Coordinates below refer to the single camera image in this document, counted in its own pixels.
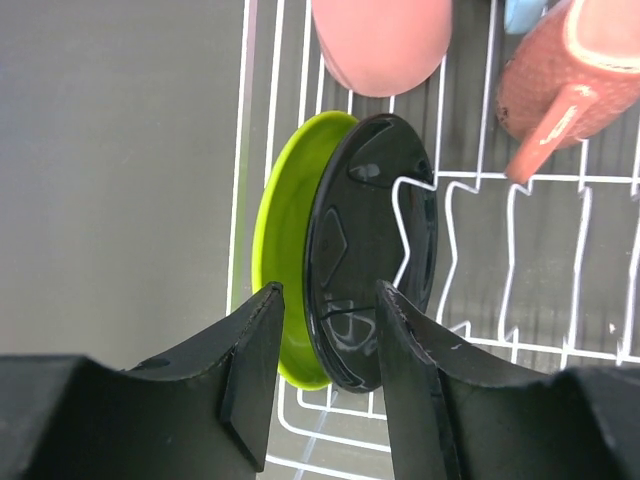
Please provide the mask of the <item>salmon dotted mug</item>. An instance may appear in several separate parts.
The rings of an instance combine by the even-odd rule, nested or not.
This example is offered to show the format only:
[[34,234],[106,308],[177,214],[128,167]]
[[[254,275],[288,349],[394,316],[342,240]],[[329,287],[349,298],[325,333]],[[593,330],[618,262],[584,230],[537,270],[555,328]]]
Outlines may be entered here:
[[639,98],[639,4],[560,1],[503,69],[496,114],[520,147],[505,174],[526,183],[558,149],[610,125]]

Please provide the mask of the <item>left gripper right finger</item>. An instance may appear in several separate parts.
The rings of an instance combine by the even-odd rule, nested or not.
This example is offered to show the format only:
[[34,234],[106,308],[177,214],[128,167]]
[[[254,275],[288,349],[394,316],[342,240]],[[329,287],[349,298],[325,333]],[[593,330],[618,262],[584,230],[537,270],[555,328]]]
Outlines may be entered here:
[[376,286],[378,352],[398,479],[635,479],[639,371],[552,374],[498,358]]

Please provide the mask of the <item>black plate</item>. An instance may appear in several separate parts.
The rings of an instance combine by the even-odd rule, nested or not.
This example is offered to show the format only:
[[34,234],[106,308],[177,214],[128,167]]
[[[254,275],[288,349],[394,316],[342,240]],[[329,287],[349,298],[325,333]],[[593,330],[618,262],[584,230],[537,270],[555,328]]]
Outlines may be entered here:
[[304,265],[311,344],[331,383],[351,393],[381,384],[375,286],[395,284],[427,307],[438,243],[434,174],[403,118],[358,122],[333,151],[316,189]]

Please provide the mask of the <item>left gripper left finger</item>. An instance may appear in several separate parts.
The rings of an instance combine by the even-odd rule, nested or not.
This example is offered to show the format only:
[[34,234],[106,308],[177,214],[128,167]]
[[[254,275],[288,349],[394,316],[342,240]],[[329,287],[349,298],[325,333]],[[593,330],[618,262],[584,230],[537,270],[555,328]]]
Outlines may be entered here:
[[264,469],[285,306],[272,282],[130,370],[1,359],[5,479],[252,479]]

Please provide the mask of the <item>lime green plate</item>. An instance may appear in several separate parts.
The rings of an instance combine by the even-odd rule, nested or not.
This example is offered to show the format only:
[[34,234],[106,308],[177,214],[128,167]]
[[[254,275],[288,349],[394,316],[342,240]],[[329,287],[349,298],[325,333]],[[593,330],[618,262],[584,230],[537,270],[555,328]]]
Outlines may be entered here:
[[251,285],[283,286],[284,322],[278,373],[294,387],[317,391],[330,384],[313,349],[304,306],[306,236],[315,193],[331,155],[358,119],[330,110],[305,121],[271,169],[252,241]]

